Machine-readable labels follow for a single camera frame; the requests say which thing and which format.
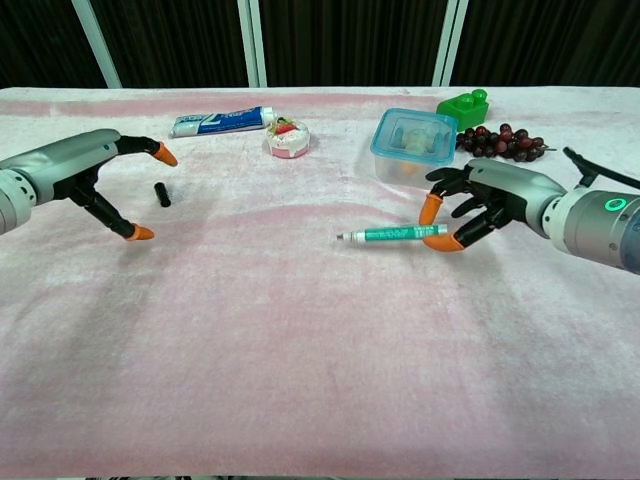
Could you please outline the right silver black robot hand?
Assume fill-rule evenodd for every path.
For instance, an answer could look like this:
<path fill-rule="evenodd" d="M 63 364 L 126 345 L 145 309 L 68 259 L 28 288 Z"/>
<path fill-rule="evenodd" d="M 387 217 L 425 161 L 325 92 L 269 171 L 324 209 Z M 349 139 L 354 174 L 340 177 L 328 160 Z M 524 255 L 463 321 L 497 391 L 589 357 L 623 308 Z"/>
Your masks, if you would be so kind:
<path fill-rule="evenodd" d="M 545 211 L 567 193 L 544 174 L 486 158 L 471 160 L 461 169 L 433 170 L 426 174 L 426 180 L 433 186 L 422 206 L 419 224 L 432 224 L 444 199 L 452 195 L 470 196 L 454 209 L 452 217 L 459 218 L 478 208 L 482 210 L 454 232 L 423 239 L 426 247 L 444 253 L 462 251 L 512 221 L 525 224 L 546 239 Z"/>

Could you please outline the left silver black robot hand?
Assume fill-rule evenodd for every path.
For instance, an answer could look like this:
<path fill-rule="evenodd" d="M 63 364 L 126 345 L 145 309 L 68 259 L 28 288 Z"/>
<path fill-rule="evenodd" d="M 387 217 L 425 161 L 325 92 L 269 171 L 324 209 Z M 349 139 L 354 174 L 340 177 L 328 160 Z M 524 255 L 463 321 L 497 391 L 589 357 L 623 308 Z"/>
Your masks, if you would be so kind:
<path fill-rule="evenodd" d="M 152 239 L 154 233 L 124 219 L 95 189 L 103 165 L 117 156 L 138 153 L 146 153 L 170 167 L 178 165 L 160 141 L 98 129 L 1 160 L 0 170 L 14 170 L 27 178 L 37 195 L 34 207 L 69 199 L 123 239 L 145 241 Z"/>

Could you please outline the green marker pen body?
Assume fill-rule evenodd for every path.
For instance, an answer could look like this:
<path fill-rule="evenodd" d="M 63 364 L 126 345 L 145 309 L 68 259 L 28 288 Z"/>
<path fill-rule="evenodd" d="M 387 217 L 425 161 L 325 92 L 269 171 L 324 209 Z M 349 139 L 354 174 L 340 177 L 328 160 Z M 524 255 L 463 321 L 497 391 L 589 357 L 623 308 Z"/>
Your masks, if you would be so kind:
<path fill-rule="evenodd" d="M 441 237 L 448 234 L 446 225 L 405 225 L 366 228 L 336 235 L 336 239 L 349 243 L 404 242 L 419 241 L 430 237 Z"/>

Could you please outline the dark red grape bunch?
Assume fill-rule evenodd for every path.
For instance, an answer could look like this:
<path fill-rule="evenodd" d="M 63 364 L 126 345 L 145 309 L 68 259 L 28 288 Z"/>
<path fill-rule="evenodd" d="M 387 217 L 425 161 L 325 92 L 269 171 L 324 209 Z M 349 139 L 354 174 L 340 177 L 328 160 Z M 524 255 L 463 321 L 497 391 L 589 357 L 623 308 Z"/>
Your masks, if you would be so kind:
<path fill-rule="evenodd" d="M 503 158 L 516 163 L 533 162 L 547 152 L 555 151 L 542 137 L 530 136 L 526 129 L 514 130 L 503 123 L 496 131 L 484 125 L 469 127 L 456 135 L 457 150 L 474 158 Z"/>

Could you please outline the green toy building block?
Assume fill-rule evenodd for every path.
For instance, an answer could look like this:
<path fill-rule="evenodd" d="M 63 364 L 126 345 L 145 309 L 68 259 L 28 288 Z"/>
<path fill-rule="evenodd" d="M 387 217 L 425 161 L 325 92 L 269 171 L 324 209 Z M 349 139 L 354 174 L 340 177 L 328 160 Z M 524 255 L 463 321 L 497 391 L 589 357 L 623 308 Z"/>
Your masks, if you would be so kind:
<path fill-rule="evenodd" d="M 474 89 L 441 101 L 436 113 L 455 119 L 457 131 L 463 132 L 485 122 L 489 110 L 487 97 L 488 94 L 484 89 Z"/>

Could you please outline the beige toy food item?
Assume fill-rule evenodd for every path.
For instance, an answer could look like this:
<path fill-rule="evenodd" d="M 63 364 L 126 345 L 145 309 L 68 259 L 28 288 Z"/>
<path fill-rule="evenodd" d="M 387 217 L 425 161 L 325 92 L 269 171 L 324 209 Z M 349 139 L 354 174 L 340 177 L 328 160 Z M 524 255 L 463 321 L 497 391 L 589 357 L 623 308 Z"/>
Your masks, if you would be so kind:
<path fill-rule="evenodd" d="M 425 128 L 415 128 L 403 132 L 401 147 L 408 153 L 424 155 L 432 150 L 435 134 Z"/>

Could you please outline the clear container with blue lid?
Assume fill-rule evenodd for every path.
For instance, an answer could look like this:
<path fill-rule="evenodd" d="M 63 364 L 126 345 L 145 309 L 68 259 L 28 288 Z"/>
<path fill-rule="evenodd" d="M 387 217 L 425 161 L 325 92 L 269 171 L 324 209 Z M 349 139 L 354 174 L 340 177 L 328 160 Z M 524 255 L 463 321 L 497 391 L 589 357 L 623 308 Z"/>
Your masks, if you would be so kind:
<path fill-rule="evenodd" d="M 376 176 L 384 183 L 421 188 L 429 172 L 453 163 L 456 136 L 457 121 L 451 116 L 388 109 L 370 144 Z"/>

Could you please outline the blue white toothpaste tube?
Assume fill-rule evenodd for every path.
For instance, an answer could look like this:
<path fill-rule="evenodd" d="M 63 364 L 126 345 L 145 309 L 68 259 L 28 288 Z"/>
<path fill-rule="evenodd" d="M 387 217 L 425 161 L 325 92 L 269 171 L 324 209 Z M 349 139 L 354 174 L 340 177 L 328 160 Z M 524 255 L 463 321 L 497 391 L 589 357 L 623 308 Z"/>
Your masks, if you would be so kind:
<path fill-rule="evenodd" d="M 170 137 L 187 138 L 263 129 L 279 117 L 274 108 L 264 106 L 229 113 L 185 115 L 175 120 Z"/>

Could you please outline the black curtain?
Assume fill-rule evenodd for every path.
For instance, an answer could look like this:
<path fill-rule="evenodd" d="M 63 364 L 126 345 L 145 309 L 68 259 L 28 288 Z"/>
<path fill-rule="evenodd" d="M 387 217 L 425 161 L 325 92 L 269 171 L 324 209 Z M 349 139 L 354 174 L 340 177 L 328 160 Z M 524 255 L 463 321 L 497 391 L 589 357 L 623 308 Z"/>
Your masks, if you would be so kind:
<path fill-rule="evenodd" d="M 126 88 L 245 87 L 237 0 L 89 0 Z M 258 0 L 276 87 L 427 86 L 452 0 Z M 454 86 L 640 87 L 640 0 L 468 0 Z M 72 0 L 0 0 L 0 89 L 106 84 Z"/>

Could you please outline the small toy cake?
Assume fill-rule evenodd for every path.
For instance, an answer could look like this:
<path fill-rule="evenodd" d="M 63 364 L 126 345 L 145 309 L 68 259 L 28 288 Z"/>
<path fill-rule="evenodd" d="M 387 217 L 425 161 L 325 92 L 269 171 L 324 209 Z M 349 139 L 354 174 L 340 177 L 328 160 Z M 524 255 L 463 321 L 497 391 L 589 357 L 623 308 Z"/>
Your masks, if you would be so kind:
<path fill-rule="evenodd" d="M 310 147 L 311 134 L 301 121 L 278 117 L 267 128 L 266 142 L 272 156 L 294 159 L 304 155 Z"/>

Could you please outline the pink fluffy table cloth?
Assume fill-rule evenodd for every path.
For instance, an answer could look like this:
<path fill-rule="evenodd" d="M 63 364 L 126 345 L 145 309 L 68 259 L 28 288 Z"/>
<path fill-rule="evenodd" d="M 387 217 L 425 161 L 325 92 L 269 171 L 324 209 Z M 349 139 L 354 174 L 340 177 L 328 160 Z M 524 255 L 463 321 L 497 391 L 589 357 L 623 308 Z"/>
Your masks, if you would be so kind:
<path fill-rule="evenodd" d="M 378 181 L 371 137 L 456 94 L 0 90 L 0 159 L 114 128 L 179 162 L 100 172 L 150 241 L 67 201 L 0 236 L 0 477 L 639 478 L 640 276 L 519 223 L 459 254 L 336 240 L 415 222 L 426 188 Z M 257 106 L 309 150 L 272 156 L 271 124 L 170 137 Z"/>

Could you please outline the white frame post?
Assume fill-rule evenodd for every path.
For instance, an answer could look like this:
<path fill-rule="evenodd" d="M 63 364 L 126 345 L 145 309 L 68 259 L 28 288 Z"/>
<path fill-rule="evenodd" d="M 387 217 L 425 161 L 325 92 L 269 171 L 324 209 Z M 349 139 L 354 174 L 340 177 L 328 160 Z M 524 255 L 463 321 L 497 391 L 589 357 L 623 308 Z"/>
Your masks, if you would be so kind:
<path fill-rule="evenodd" d="M 259 0 L 237 0 L 248 86 L 267 88 L 268 78 L 263 44 Z"/>
<path fill-rule="evenodd" d="M 449 87 L 470 0 L 447 0 L 431 85 Z"/>
<path fill-rule="evenodd" d="M 120 89 L 122 83 L 91 0 L 71 0 L 71 3 L 106 86 Z"/>

